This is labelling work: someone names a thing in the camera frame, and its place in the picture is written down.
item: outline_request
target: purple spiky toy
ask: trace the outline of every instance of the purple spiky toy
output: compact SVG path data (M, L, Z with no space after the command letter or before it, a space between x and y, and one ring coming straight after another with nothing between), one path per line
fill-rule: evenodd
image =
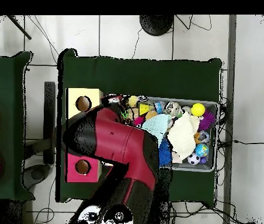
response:
M204 119L200 121L199 131L209 129L210 125L215 122L215 116L208 109L203 114Z

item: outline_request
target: dark green table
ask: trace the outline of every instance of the dark green table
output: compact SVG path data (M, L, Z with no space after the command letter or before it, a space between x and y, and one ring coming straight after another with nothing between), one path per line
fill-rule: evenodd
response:
M117 59L109 57L78 57L73 49L63 51L58 58L57 121L65 121L66 88L98 88L105 95L146 95L176 99L219 101L220 59L207 62L146 59ZM98 183L65 183L64 154L57 154L60 190L57 201L67 198L87 199ZM173 171L169 188L170 201L204 201L214 203L214 171L209 173Z
M31 53L0 57L0 199L32 200L22 186L24 72Z

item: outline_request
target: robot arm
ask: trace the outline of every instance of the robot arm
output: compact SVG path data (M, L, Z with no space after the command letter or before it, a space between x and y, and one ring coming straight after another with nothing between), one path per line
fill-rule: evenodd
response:
M113 164L105 182L84 201L70 224L146 224L157 180L158 142L121 123L122 106L108 103L62 126L63 150Z

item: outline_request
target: gray plastic bin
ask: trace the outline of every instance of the gray plastic bin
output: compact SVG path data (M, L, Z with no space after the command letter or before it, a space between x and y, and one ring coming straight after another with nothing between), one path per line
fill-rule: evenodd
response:
M212 101L200 101L200 100L181 100L181 99L169 99L169 98L156 98L156 97L148 97L148 100L152 103L155 102L178 102L182 107L189 106L192 107L195 103L201 103L208 109L211 113L215 114L216 121L215 123L206 130L210 134L210 141L206 143L209 147L209 154L206 156L207 162L205 164L197 164L191 165L188 163L187 159L183 160L183 163L173 163L166 165L165 167L174 170L184 170L184 171L194 171L194 172L211 172L214 170L216 166L216 157L217 157L217 138L218 138L218 130L219 130L219 105L216 102Z

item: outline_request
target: pink wooden block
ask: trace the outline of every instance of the pink wooden block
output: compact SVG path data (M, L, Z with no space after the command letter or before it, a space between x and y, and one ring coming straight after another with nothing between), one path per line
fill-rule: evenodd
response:
M87 174L80 174L76 171L76 163L80 160L86 160L91 165L91 169ZM98 182L99 177L102 172L102 164L99 160L94 158L89 158L87 156L74 156L68 153L68 166L65 162L65 173L68 167L67 180L65 182Z

